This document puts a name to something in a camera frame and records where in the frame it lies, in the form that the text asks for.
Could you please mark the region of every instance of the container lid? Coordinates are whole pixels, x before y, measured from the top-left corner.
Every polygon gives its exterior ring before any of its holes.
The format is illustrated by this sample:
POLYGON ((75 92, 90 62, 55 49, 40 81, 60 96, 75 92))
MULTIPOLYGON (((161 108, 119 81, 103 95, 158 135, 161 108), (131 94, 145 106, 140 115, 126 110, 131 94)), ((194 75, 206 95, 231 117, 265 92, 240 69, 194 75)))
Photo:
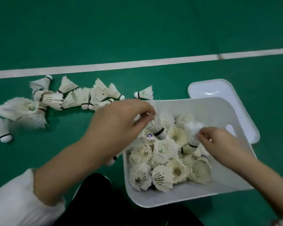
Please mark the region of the container lid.
MULTIPOLYGON (((225 99, 234 108, 248 142, 254 144, 259 141, 260 133, 256 125, 243 106, 234 87, 227 80, 213 79, 191 83, 188 87, 188 94, 191 99, 210 97, 225 99)), ((231 127, 228 127, 227 130, 232 133, 231 127)))

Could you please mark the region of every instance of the white plastic bin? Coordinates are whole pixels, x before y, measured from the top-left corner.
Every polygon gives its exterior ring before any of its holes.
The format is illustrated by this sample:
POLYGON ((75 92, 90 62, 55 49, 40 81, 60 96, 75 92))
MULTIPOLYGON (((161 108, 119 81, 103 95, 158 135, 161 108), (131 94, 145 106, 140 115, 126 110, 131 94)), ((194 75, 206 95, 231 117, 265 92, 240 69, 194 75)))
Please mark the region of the white plastic bin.
MULTIPOLYGON (((191 112, 195 115, 196 120, 203 122, 205 125, 220 128, 231 125, 243 147, 255 156, 253 149, 243 133, 233 107, 226 100, 222 98, 166 100, 159 101, 159 105, 162 110, 168 111, 175 117, 183 112, 191 112)), ((137 191, 131 187, 128 181, 128 153, 124 153, 125 187, 128 196, 137 205, 144 208, 152 208, 199 197, 253 188, 240 176, 222 166, 211 156, 208 157, 208 160, 212 165, 212 182, 209 184, 203 185, 187 181, 182 184, 174 185, 173 189, 167 193, 152 189, 137 191)))

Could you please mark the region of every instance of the person's right hand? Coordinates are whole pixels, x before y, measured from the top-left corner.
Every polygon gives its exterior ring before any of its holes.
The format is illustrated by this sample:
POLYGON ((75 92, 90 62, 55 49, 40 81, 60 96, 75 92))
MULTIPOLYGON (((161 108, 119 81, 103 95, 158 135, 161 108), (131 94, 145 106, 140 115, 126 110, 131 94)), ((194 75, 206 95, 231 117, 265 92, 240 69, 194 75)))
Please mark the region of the person's right hand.
POLYGON ((197 138, 217 161, 231 170, 237 169, 241 162, 252 157, 227 130, 205 127, 199 131, 197 138))

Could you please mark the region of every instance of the forearm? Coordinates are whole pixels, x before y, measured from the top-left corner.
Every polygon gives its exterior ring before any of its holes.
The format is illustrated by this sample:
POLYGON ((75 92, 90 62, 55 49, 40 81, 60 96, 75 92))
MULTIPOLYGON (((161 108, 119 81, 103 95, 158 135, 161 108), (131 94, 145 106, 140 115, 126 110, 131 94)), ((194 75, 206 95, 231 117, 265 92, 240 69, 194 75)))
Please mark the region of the forearm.
POLYGON ((249 182, 283 217, 283 178, 251 155, 245 155, 234 172, 249 182))
POLYGON ((40 201, 54 206, 76 183, 102 165, 101 159, 84 142, 65 148, 35 171, 34 193, 40 201))

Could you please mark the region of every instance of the hand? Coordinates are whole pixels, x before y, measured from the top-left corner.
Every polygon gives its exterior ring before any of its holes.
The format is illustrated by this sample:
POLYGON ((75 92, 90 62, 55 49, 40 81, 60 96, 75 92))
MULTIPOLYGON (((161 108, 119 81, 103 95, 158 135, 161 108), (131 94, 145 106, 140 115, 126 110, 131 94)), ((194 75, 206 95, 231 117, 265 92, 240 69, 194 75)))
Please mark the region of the hand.
POLYGON ((236 169, 239 162, 246 162, 247 157, 252 157, 227 130, 206 127, 199 131, 197 138, 217 161, 231 170, 236 169))
POLYGON ((79 142, 92 146, 96 158, 105 163, 136 139, 155 115, 155 109, 139 99, 113 102, 96 111, 79 142), (138 114, 141 117, 134 122, 138 114))

